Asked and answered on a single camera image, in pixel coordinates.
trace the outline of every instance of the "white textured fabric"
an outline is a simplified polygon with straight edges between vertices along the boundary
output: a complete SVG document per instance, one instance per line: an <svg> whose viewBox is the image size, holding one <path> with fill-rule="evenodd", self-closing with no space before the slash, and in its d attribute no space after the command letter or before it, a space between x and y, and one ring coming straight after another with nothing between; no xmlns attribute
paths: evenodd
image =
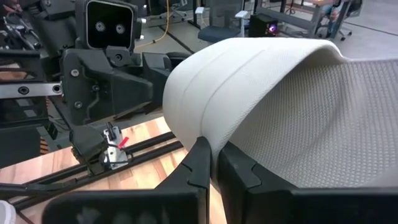
<svg viewBox="0 0 398 224"><path fill-rule="evenodd" d="M164 116L187 149L206 137L215 165L231 141L299 187L398 185L397 71L327 40L228 39L172 72Z"/></svg>

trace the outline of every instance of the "person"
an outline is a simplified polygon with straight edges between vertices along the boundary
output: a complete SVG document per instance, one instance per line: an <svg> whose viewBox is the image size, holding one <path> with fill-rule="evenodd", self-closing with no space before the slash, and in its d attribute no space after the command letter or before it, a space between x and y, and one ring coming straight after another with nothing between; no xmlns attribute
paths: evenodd
<svg viewBox="0 0 398 224"><path fill-rule="evenodd" d="M0 224L15 224L17 213L10 203L0 200Z"/></svg>
<svg viewBox="0 0 398 224"><path fill-rule="evenodd" d="M329 24L328 24L328 31L326 33L326 38L329 38L333 30L335 29L336 21L338 16L340 15L341 8L343 7L343 4L341 3L341 0L335 0L334 4L327 4L322 6L321 8L321 17L318 22L318 29L322 25L321 21L325 16L329 17Z"/></svg>

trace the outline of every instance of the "black machine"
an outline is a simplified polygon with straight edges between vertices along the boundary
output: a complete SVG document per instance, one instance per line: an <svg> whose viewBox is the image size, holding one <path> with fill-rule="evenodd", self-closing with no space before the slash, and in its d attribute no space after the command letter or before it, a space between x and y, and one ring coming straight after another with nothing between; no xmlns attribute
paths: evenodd
<svg viewBox="0 0 398 224"><path fill-rule="evenodd" d="M161 109L167 77L189 57L178 52L136 54L134 39L141 34L137 7L113 0L31 0L21 7L42 47L0 50L1 58L21 66L2 71L26 73L19 80L0 82L0 134L48 126L45 98L62 97L67 116L77 125L70 142L80 165L24 184L0 184L1 200L25 196L13 200L19 212L183 147L175 141L132 156L175 138L166 133L118 150L125 160L115 162L109 148L117 147L117 127L108 123L107 130L99 133L84 125ZM117 14L125 16L114 19ZM35 113L25 116L25 110ZM207 139L198 138L181 164L154 190L66 194L47 205L42 223L206 224L210 222L210 170L211 147ZM398 221L396 189L301 189L230 142L220 152L217 178L228 224Z"/></svg>
<svg viewBox="0 0 398 224"><path fill-rule="evenodd" d="M263 14L250 16L249 37L275 37L278 20Z"/></svg>

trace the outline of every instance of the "white bracket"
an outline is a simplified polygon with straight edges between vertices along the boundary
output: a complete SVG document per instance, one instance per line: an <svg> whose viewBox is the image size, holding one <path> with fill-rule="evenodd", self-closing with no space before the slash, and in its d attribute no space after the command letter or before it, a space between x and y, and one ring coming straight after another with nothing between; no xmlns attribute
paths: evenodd
<svg viewBox="0 0 398 224"><path fill-rule="evenodd" d="M110 140L109 139L109 132L107 129L103 131L104 135L106 136L106 140L108 141L108 144L118 146L122 142L122 134L121 131L118 127L112 127L113 133L116 136L116 139ZM104 152L106 154L104 162L123 162L127 161L127 154L123 150L120 150L118 147L113 147L110 146L108 147L108 150ZM117 169L121 166L126 165L126 163L117 163L117 164L111 164L111 169Z"/></svg>

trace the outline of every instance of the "wooden table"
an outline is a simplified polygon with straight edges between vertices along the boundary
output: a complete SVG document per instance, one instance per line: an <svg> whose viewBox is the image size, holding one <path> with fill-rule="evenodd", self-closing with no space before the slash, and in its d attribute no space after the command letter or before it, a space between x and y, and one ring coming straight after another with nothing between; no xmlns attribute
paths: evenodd
<svg viewBox="0 0 398 224"><path fill-rule="evenodd" d="M123 137L129 138L126 144L129 146L169 131L170 129L166 125L164 119L158 118L126 128L122 130L122 135ZM86 185L78 190L153 189L178 166L186 154L187 151L185 149L179 149L152 161L119 172L90 185ZM0 182L23 184L76 164L78 164L78 162L72 156L70 148L65 148L0 169ZM49 201L40 203L21 212L35 224L40 224L42 211L48 202ZM21 217L18 217L16 223L25 224L26 222ZM211 187L210 190L210 223L226 223L221 196L213 187Z"/></svg>

